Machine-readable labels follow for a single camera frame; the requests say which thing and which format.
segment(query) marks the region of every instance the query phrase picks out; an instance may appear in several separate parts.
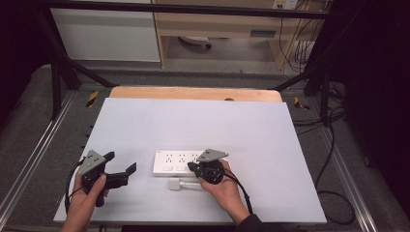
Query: hand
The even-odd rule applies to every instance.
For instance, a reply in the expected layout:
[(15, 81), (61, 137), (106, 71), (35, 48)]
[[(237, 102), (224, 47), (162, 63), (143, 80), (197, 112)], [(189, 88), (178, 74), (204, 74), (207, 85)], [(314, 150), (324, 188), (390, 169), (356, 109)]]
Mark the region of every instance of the hand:
[[(225, 160), (221, 162), (223, 167), (230, 171), (229, 163)], [(203, 189), (215, 197), (218, 204), (220, 204), (236, 224), (241, 223), (242, 220), (250, 215), (244, 203), (242, 203), (238, 185), (230, 178), (224, 176), (222, 181), (217, 185), (210, 184), (202, 178), (199, 178), (199, 183)]]
[(87, 231), (91, 215), (94, 212), (97, 197), (103, 190), (105, 182), (106, 176), (101, 175), (87, 194), (84, 189), (81, 188), (81, 176), (75, 175), (73, 190), (80, 190), (75, 192), (72, 196), (69, 213), (62, 231)]

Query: gray carpet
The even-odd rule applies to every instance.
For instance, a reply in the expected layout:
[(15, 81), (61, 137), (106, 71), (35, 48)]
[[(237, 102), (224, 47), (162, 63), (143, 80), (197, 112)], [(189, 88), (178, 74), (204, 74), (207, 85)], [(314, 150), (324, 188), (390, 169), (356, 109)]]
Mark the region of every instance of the gray carpet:
[[(160, 86), (199, 86), (199, 87), (228, 87), (228, 88), (256, 88), (266, 89), (274, 87), (287, 76), (254, 75), (254, 74), (205, 74), (190, 72), (101, 72), (101, 75), (124, 85), (160, 85)], [(47, 70), (39, 70), (33, 76), (22, 104), (12, 113), (9, 124), (1, 130), (0, 180), (2, 183), (0, 197), (3, 199), (7, 190), (18, 175), (19, 170), (27, 161), (40, 136), (45, 130), (51, 116), (50, 76)], [(303, 87), (298, 83), (292, 89)], [(78, 91), (73, 104), (55, 134), (44, 157), (34, 173), (29, 185), (23, 192), (15, 206), (7, 226), (28, 225), (56, 227), (53, 217), (57, 210), (57, 199), (63, 195), (67, 175), (72, 166), (78, 161), (82, 152), (81, 146), (87, 142), (86, 134), (92, 129), (103, 104), (103, 99), (109, 95), (109, 90), (100, 90), (92, 108), (85, 107), (91, 90)], [(299, 96), (302, 103), (307, 103), (303, 96)], [(294, 96), (283, 93), (283, 100), (288, 103), (292, 119), (313, 119), (311, 110), (295, 108)], [(410, 231), (408, 218), (401, 211), (378, 170), (364, 165), (361, 151), (347, 122), (335, 122), (336, 142), (343, 153), (357, 185), (364, 196), (367, 206), (380, 231)], [(296, 132), (309, 128), (296, 128)], [(316, 179), (329, 152), (320, 129), (315, 129), (299, 136), (303, 152), (307, 160), (311, 177)], [(343, 186), (330, 162), (320, 181), (319, 189), (333, 190), (344, 195)], [(322, 205), (329, 216), (346, 220), (349, 218), (347, 205), (338, 198), (324, 196)], [(317, 231), (361, 231), (355, 220), (350, 225), (338, 225), (328, 222), (324, 225), (307, 227)]]

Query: white tabletop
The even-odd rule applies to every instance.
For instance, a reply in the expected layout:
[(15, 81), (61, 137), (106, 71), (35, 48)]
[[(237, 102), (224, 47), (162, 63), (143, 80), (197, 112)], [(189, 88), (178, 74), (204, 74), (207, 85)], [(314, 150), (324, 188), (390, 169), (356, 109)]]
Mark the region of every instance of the white tabletop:
[[(285, 103), (255, 101), (106, 99), (84, 153), (114, 151), (107, 173), (136, 162), (127, 186), (113, 189), (92, 221), (121, 224), (230, 223), (200, 188), (172, 191), (154, 177), (157, 150), (224, 151), (265, 222), (324, 223)], [(64, 203), (55, 221), (64, 221)]]

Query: white plug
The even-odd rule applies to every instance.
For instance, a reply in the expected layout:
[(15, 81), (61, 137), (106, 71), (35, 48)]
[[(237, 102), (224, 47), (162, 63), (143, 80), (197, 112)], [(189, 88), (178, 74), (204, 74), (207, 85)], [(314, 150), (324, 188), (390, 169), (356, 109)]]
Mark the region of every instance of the white plug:
[(169, 178), (168, 181), (168, 188), (170, 190), (179, 190), (181, 189), (181, 186), (195, 186), (199, 187), (199, 183), (193, 183), (193, 182), (182, 182), (178, 177), (171, 177)]

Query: black sleeve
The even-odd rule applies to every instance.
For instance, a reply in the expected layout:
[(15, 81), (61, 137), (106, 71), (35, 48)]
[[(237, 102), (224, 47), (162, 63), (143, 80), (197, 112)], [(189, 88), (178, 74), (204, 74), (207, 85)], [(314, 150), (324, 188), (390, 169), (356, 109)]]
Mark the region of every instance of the black sleeve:
[(257, 215), (245, 218), (236, 228), (236, 232), (283, 232), (286, 231), (278, 224), (264, 224)]

